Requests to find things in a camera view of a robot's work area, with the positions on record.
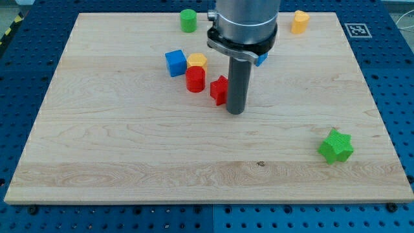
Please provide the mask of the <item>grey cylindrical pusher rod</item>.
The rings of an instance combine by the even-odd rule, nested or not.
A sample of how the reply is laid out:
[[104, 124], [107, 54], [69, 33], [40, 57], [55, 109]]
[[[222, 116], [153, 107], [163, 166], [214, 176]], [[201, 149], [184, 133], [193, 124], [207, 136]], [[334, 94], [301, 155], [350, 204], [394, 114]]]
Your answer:
[[249, 61], [230, 57], [226, 109], [233, 115], [245, 110], [251, 68]]

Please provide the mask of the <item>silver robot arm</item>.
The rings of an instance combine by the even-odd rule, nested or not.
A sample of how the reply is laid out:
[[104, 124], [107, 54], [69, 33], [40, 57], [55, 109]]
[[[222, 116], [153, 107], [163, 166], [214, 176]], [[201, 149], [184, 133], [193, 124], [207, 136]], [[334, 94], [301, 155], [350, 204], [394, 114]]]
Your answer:
[[208, 11], [212, 27], [209, 47], [229, 57], [226, 109], [245, 110], [252, 66], [259, 65], [274, 46], [280, 0], [216, 0]]

